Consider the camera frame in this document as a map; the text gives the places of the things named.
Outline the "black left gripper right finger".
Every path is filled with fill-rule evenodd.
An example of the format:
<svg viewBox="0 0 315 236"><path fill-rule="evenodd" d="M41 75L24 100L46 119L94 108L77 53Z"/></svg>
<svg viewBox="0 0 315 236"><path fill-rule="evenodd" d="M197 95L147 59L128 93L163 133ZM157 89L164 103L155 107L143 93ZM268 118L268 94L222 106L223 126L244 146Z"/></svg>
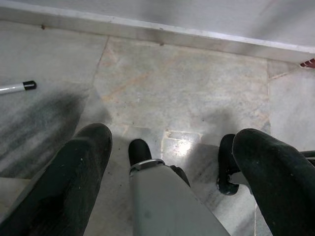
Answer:
<svg viewBox="0 0 315 236"><path fill-rule="evenodd" d="M275 236L315 234L315 168L294 147L256 129L233 140L233 157Z"/></svg>

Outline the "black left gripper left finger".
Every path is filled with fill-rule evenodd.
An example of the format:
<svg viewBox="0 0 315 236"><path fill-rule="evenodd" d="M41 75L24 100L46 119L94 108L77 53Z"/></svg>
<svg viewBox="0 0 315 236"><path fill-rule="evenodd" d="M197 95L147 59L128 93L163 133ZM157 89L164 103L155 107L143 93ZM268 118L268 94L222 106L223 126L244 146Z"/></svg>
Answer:
<svg viewBox="0 0 315 236"><path fill-rule="evenodd" d="M0 222L2 236L82 236L112 150L102 123L81 129L30 181Z"/></svg>

